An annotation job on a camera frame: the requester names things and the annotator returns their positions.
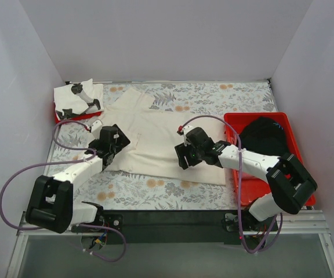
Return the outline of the floral patterned table mat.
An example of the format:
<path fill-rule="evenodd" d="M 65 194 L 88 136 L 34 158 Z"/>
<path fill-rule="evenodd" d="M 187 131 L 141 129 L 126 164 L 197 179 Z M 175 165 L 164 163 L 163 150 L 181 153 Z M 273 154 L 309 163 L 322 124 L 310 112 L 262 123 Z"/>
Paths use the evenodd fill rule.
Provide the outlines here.
<path fill-rule="evenodd" d="M 274 112 L 266 82 L 257 83 L 128 83 L 103 85 L 103 103 L 114 103 L 133 88 L 154 98 L 152 109 L 192 113 L 185 123 L 201 127 L 214 141 L 224 140 L 224 114 Z M 93 202 L 106 210 L 230 210 L 237 208 L 233 178 L 225 185 L 107 171 L 94 175 L 74 192 L 74 201 Z"/>

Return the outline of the large red bin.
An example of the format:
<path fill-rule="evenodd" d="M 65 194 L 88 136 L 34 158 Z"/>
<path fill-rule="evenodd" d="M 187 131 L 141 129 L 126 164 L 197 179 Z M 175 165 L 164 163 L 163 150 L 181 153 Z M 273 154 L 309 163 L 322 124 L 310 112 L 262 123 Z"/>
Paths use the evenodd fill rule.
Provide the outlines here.
<path fill-rule="evenodd" d="M 302 156 L 299 152 L 291 124 L 288 117 L 283 112 L 257 112 L 257 113 L 226 113 L 224 120 L 230 124 L 234 131 L 239 135 L 243 131 L 244 127 L 250 124 L 250 122 L 258 119 L 260 116 L 274 119 L 284 129 L 286 134 L 287 145 L 289 153 L 294 154 L 299 160 L 302 160 Z M 270 192 L 268 184 L 248 172 L 243 173 L 242 184 L 241 184 L 241 205 L 247 206 L 249 203 L 254 201 L 258 197 Z"/>

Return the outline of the cream white t-shirt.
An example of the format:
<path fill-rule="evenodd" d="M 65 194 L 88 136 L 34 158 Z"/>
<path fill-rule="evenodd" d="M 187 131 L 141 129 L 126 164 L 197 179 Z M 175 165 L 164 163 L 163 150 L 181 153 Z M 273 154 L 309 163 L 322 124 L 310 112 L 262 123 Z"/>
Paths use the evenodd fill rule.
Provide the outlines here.
<path fill-rule="evenodd" d="M 183 142 L 177 134 L 192 113 L 152 109 L 154 98 L 130 88 L 114 103 L 107 104 L 100 117 L 103 125 L 116 124 L 130 139 L 107 171 L 125 171 L 203 184 L 225 185 L 225 171 L 202 162 L 187 170 L 179 167 L 175 146 Z"/>

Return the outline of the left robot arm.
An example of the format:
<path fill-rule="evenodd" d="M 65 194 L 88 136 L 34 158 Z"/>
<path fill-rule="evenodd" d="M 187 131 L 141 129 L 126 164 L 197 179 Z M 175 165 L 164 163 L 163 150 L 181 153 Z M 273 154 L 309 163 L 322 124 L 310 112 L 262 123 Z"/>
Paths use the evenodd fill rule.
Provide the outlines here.
<path fill-rule="evenodd" d="M 29 224 L 56 233 L 77 224 L 85 224 L 94 232 L 104 227 L 102 206 L 92 202 L 76 203 L 74 192 L 105 170 L 130 140 L 116 124 L 104 126 L 96 121 L 90 132 L 93 140 L 78 163 L 51 177 L 42 175 L 36 179 L 26 211 Z"/>

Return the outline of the small red tray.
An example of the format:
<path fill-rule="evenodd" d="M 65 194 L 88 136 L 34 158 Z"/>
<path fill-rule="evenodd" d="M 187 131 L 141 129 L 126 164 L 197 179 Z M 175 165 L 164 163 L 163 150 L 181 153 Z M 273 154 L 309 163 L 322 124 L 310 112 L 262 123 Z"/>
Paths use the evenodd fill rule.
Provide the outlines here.
<path fill-rule="evenodd" d="M 84 100 L 69 101 L 68 103 L 53 103 L 55 122 L 59 123 L 64 120 L 84 120 L 95 116 L 100 116 L 101 104 L 98 99 L 87 103 Z"/>

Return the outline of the folded white printed t-shirt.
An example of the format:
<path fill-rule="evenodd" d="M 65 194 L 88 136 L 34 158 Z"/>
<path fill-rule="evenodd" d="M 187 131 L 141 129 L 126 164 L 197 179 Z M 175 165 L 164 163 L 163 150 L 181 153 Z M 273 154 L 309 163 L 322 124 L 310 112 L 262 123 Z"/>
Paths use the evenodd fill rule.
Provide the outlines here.
<path fill-rule="evenodd" d="M 104 111 L 103 84 L 94 84 L 93 79 L 79 83 L 66 82 L 65 86 L 54 88 L 53 98 L 57 105 L 77 100 L 84 100 L 89 103 L 94 99 L 98 99 L 101 104 L 101 110 L 102 112 Z"/>

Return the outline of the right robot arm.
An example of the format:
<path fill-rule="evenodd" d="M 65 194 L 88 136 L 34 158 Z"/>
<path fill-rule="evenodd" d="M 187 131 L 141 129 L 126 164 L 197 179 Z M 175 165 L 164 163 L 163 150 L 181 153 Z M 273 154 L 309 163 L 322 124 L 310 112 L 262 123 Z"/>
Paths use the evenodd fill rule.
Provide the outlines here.
<path fill-rule="evenodd" d="M 180 127 L 183 143 L 175 146 L 179 166 L 201 162 L 250 174 L 270 187 L 270 193 L 253 201 L 244 212 L 244 224 L 259 229 L 265 220 L 279 213 L 298 214 L 317 189 L 317 183 L 300 160 L 291 153 L 269 156 L 239 149 L 226 141 L 214 142 L 200 127 Z"/>

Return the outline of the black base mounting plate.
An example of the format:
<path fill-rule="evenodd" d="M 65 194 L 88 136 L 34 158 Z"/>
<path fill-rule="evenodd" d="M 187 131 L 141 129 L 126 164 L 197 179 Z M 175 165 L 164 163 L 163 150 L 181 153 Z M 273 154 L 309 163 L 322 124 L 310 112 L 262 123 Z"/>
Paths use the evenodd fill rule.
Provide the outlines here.
<path fill-rule="evenodd" d="M 121 232 L 131 243 L 224 243 L 239 245 L 236 210 L 104 210 L 92 225 Z"/>

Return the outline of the black garment in bin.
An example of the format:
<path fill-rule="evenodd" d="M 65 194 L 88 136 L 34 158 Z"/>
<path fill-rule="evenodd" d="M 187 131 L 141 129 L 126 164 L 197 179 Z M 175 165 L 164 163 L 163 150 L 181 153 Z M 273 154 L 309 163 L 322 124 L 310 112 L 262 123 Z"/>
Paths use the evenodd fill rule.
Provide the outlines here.
<path fill-rule="evenodd" d="M 249 151 L 270 156 L 289 152 L 283 127 L 274 119 L 260 116 L 244 127 L 239 135 L 241 146 Z"/>

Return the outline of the aluminium frame rail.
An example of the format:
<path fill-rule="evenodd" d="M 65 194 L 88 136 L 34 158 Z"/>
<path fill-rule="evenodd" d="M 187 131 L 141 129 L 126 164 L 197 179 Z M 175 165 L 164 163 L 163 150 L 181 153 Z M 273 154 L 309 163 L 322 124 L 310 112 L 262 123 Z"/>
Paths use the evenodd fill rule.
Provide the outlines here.
<path fill-rule="evenodd" d="M 248 254 L 224 243 L 131 243 L 111 234 L 95 257 L 82 251 L 95 234 L 23 232 L 10 277 L 334 277 L 334 248 L 322 212 L 303 210 L 278 219 L 268 250 Z"/>

